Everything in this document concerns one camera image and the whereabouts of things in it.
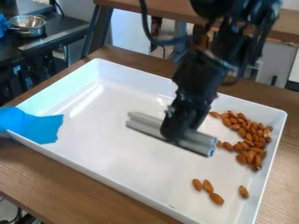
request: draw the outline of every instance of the metal bracket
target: metal bracket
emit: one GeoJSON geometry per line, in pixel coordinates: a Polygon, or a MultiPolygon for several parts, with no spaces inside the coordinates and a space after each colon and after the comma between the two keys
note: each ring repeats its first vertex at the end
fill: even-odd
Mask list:
{"type": "MultiPolygon", "coordinates": [[[[129,112],[128,116],[129,120],[126,122],[126,126],[128,128],[166,141],[166,139],[160,133],[160,127],[162,124],[161,120],[138,112],[129,112]]],[[[216,137],[208,136],[199,132],[190,132],[178,143],[170,144],[174,144],[178,147],[184,148],[202,156],[211,157],[216,151],[216,143],[216,137]]]]}

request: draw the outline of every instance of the black countertop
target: black countertop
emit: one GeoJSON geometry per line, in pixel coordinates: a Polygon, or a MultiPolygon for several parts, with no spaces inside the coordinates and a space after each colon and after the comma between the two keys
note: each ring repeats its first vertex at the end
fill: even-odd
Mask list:
{"type": "Polygon", "coordinates": [[[60,44],[68,44],[76,39],[83,38],[88,30],[89,23],[72,17],[63,17],[54,12],[45,15],[46,35],[40,38],[20,38],[13,31],[5,33],[0,38],[0,65],[12,61],[17,56],[27,53],[38,53],[60,44]]]}

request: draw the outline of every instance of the almond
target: almond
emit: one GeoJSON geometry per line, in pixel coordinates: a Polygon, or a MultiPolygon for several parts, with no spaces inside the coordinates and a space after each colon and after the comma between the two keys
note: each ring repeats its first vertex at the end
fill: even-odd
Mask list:
{"type": "Polygon", "coordinates": [[[238,119],[238,123],[239,124],[243,124],[243,123],[246,124],[246,122],[244,120],[242,120],[242,119],[238,119]]]}
{"type": "Polygon", "coordinates": [[[247,127],[250,128],[250,125],[251,125],[251,121],[248,119],[247,120],[247,127]]]}
{"type": "Polygon", "coordinates": [[[243,154],[239,154],[236,156],[236,160],[238,161],[239,164],[245,165],[247,160],[246,157],[243,154]]]}
{"type": "Polygon", "coordinates": [[[239,193],[244,199],[248,199],[249,197],[248,190],[243,185],[239,187],[239,193]]]}
{"type": "Polygon", "coordinates": [[[238,130],[239,128],[240,128],[239,124],[234,124],[232,125],[231,130],[238,130]]]}
{"type": "Polygon", "coordinates": [[[217,113],[217,112],[215,112],[215,111],[211,111],[211,112],[209,113],[209,115],[212,116],[212,117],[215,117],[215,118],[220,118],[220,113],[217,113]]]}
{"type": "Polygon", "coordinates": [[[251,168],[251,170],[252,170],[253,172],[257,172],[257,171],[259,170],[258,168],[256,168],[255,163],[250,164],[249,167],[251,168]]]}
{"type": "Polygon", "coordinates": [[[266,155],[267,155],[267,151],[266,151],[266,150],[263,150],[263,151],[261,152],[261,159],[264,159],[264,158],[266,157],[266,155]]]}
{"type": "Polygon", "coordinates": [[[218,148],[222,148],[223,147],[223,143],[220,140],[218,140],[218,142],[216,143],[216,145],[217,145],[218,148]]]}
{"type": "Polygon", "coordinates": [[[235,151],[237,151],[237,152],[242,152],[242,151],[243,151],[243,146],[240,145],[239,143],[237,143],[237,144],[235,144],[235,145],[233,146],[233,149],[234,149],[235,151]]]}
{"type": "Polygon", "coordinates": [[[261,137],[260,140],[259,140],[259,142],[262,143],[262,144],[265,144],[266,140],[265,140],[265,138],[261,137]]]}
{"type": "Polygon", "coordinates": [[[253,150],[250,150],[247,154],[247,163],[250,165],[254,159],[255,159],[255,156],[256,156],[256,152],[253,151],[253,150]]]}
{"type": "Polygon", "coordinates": [[[243,138],[246,136],[246,131],[244,129],[242,129],[242,128],[239,128],[238,133],[243,138]]]}
{"type": "Polygon", "coordinates": [[[222,118],[222,119],[224,119],[224,118],[229,118],[229,115],[228,115],[227,113],[224,113],[224,114],[221,115],[221,118],[222,118]]]}
{"type": "Polygon", "coordinates": [[[243,146],[243,149],[245,150],[245,151],[248,151],[249,150],[249,145],[248,144],[246,144],[246,143],[242,143],[242,142],[238,142],[239,144],[241,144],[242,146],[243,146]]]}
{"type": "Polygon", "coordinates": [[[254,147],[254,143],[249,141],[249,140],[244,140],[243,143],[245,143],[246,145],[248,145],[249,147],[254,147]]]}
{"type": "Polygon", "coordinates": [[[250,128],[250,133],[252,135],[255,135],[256,134],[256,129],[254,129],[253,127],[250,128]]]}
{"type": "Polygon", "coordinates": [[[228,118],[222,118],[222,122],[227,128],[230,128],[232,126],[231,121],[228,118]]]}
{"type": "Polygon", "coordinates": [[[265,144],[260,142],[254,142],[254,146],[260,149],[263,149],[265,147],[265,144]]]}
{"type": "Polygon", "coordinates": [[[265,140],[266,140],[266,143],[271,143],[272,142],[272,138],[269,136],[269,137],[265,137],[265,140]]]}
{"type": "Polygon", "coordinates": [[[255,151],[257,154],[261,154],[263,152],[263,150],[256,148],[256,147],[250,148],[250,150],[255,151]]]}
{"type": "Polygon", "coordinates": [[[261,156],[259,154],[255,156],[254,164],[256,168],[261,169],[261,156]]]}
{"type": "Polygon", "coordinates": [[[258,125],[258,129],[259,129],[259,130],[264,130],[264,125],[263,125],[261,122],[260,122],[259,125],[258,125]]]}
{"type": "Polygon", "coordinates": [[[255,130],[258,129],[258,125],[257,125],[256,122],[252,122],[252,123],[251,123],[251,127],[252,127],[253,129],[255,129],[255,130]]]}
{"type": "Polygon", "coordinates": [[[222,206],[224,204],[224,200],[217,193],[211,192],[209,196],[216,205],[222,206]]]}
{"type": "Polygon", "coordinates": [[[265,129],[264,130],[264,138],[266,138],[266,137],[271,137],[271,132],[270,132],[270,130],[268,130],[268,129],[265,129]]]}
{"type": "Polygon", "coordinates": [[[246,134],[246,139],[249,140],[250,142],[253,141],[253,136],[250,133],[246,134]]]}
{"type": "Polygon", "coordinates": [[[243,121],[246,121],[247,118],[245,117],[245,115],[243,115],[242,113],[238,114],[239,119],[242,119],[243,121]]]}
{"type": "Polygon", "coordinates": [[[272,130],[273,130],[273,127],[272,127],[272,126],[267,126],[267,127],[265,128],[265,130],[272,131],[272,130]]]}
{"type": "Polygon", "coordinates": [[[253,141],[254,142],[259,142],[259,137],[257,135],[253,135],[253,141]]]}
{"type": "Polygon", "coordinates": [[[242,152],[242,154],[247,158],[248,151],[244,150],[244,151],[242,152]]]}
{"type": "Polygon", "coordinates": [[[256,135],[257,135],[258,137],[262,137],[262,130],[259,129],[259,130],[256,132],[256,135]]]}
{"type": "Polygon", "coordinates": [[[227,149],[228,151],[233,151],[233,146],[230,143],[228,143],[228,142],[224,142],[223,143],[223,147],[225,149],[227,149]]]}
{"type": "Polygon", "coordinates": [[[214,191],[214,188],[212,187],[212,184],[207,179],[204,180],[204,188],[205,188],[205,191],[208,192],[208,193],[212,193],[214,191]]]}
{"type": "Polygon", "coordinates": [[[238,123],[236,118],[231,117],[229,120],[231,121],[231,124],[237,124],[238,123]]]}
{"type": "Polygon", "coordinates": [[[231,117],[238,118],[238,115],[236,113],[234,113],[232,110],[228,110],[227,112],[231,117]]]}
{"type": "Polygon", "coordinates": [[[250,129],[244,123],[241,124],[241,128],[244,129],[246,132],[250,132],[250,129]]]}
{"type": "Polygon", "coordinates": [[[194,178],[192,183],[193,183],[194,188],[197,191],[201,192],[201,190],[203,189],[203,186],[202,186],[201,182],[198,179],[194,178]]]}

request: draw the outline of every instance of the pile of almonds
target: pile of almonds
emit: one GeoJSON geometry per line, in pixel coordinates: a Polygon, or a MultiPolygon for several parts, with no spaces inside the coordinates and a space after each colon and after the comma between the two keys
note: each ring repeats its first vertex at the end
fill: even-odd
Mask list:
{"type": "Polygon", "coordinates": [[[201,182],[195,178],[192,183],[198,192],[201,192],[201,190],[204,188],[205,191],[209,193],[212,202],[214,202],[216,205],[222,206],[224,204],[225,201],[221,198],[221,196],[217,193],[214,193],[214,187],[209,180],[205,179],[203,184],[201,184],[201,182]]]}
{"type": "Polygon", "coordinates": [[[228,151],[238,153],[236,160],[241,165],[249,165],[249,167],[257,172],[262,167],[262,160],[267,155],[265,147],[272,141],[271,131],[273,127],[264,124],[252,122],[242,113],[236,114],[232,110],[228,110],[224,114],[210,112],[210,116],[222,119],[223,124],[231,130],[238,132],[244,138],[241,142],[230,144],[228,142],[217,142],[219,148],[224,147],[228,151]]]}

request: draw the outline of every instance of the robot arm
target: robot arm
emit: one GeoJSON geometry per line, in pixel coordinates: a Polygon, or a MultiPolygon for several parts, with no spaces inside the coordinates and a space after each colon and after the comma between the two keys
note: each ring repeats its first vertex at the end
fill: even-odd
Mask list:
{"type": "Polygon", "coordinates": [[[223,22],[212,50],[189,49],[173,77],[177,97],[168,107],[161,127],[161,134],[171,142],[198,129],[229,72],[236,71],[241,77],[247,66],[261,56],[282,5],[281,0],[190,1],[199,16],[207,18],[210,24],[217,18],[223,18],[223,22]]]}

